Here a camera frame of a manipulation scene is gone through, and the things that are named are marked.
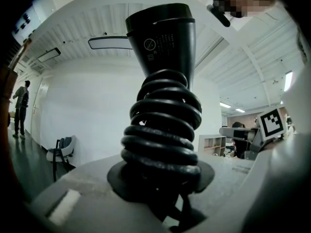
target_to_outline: dark pants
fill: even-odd
[[[18,134],[18,123],[20,122],[20,133],[22,135],[25,134],[24,130],[24,121],[26,118],[26,108],[20,107],[19,109],[15,110],[15,118],[14,118],[14,125],[15,125],[15,134]]]

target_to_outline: person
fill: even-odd
[[[26,108],[28,107],[30,81],[25,81],[25,87],[21,86],[13,95],[13,99],[17,98],[15,110],[15,134],[13,137],[18,138],[18,125],[20,124],[20,138],[25,139],[24,121],[26,117]]]
[[[240,122],[232,124],[233,128],[245,128],[245,125]],[[246,141],[233,140],[231,139],[234,146],[234,157],[237,156],[239,159],[244,159],[244,152],[247,150],[248,143]]]

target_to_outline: person standing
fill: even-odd
[[[28,107],[30,81],[25,81],[25,87],[21,86],[13,95],[13,99],[17,98],[15,110],[15,134],[13,137],[18,138],[18,125],[20,123],[20,138],[25,139],[24,121],[26,118],[26,108]]]

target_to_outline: white ceiling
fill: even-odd
[[[72,0],[53,1],[54,8],[59,9]],[[204,6],[210,0],[194,1],[192,6],[201,6],[205,11]],[[152,1],[150,4],[138,1],[97,6],[83,6],[81,3],[74,10],[66,10],[70,6],[65,6],[54,12],[33,34],[27,57],[19,64],[21,77],[26,77],[30,70],[31,75],[38,75],[46,69],[53,69],[57,63],[77,58],[135,58],[132,50],[92,50],[87,41],[104,33],[126,35],[125,19],[152,4]],[[239,25],[230,27],[231,31],[217,24],[219,22],[208,12],[202,16],[199,12],[202,13],[200,10],[192,12],[196,15],[195,74],[218,85],[221,102],[232,106],[230,109],[222,107],[223,115],[236,115],[236,108],[252,111],[279,104],[285,73],[292,70],[295,79],[303,67],[296,46],[296,25],[285,10],[277,5],[253,18],[234,18],[231,23],[235,25],[238,22]],[[44,64],[36,60],[55,47],[60,49],[60,56]]]

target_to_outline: chair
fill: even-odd
[[[56,181],[56,163],[62,162],[67,172],[69,172],[68,157],[72,157],[73,147],[76,141],[76,137],[66,137],[65,139],[57,140],[56,148],[49,149],[47,152],[47,160],[53,164],[53,178]]]

